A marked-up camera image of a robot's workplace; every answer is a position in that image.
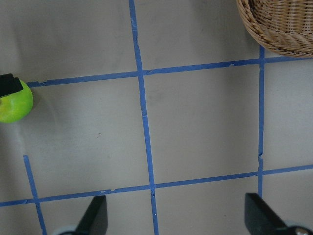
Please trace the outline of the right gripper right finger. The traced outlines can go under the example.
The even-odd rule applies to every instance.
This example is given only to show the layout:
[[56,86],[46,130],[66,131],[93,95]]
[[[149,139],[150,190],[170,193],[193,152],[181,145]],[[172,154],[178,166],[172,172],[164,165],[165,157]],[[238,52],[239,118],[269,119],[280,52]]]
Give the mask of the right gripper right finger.
[[245,194],[245,226],[251,235],[292,235],[293,228],[257,194]]

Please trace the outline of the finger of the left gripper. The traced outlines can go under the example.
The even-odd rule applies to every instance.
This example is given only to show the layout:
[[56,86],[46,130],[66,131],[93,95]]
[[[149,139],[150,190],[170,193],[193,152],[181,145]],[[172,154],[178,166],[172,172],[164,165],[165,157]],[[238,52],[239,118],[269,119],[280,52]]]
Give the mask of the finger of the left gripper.
[[5,97],[23,90],[21,81],[13,74],[3,74],[0,76],[0,97]]

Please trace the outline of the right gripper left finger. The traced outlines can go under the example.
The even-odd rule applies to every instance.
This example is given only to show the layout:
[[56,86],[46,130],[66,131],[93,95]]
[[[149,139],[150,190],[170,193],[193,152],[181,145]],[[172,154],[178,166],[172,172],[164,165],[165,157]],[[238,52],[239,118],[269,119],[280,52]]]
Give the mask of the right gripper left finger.
[[75,235],[105,235],[108,229],[106,196],[95,196],[76,227]]

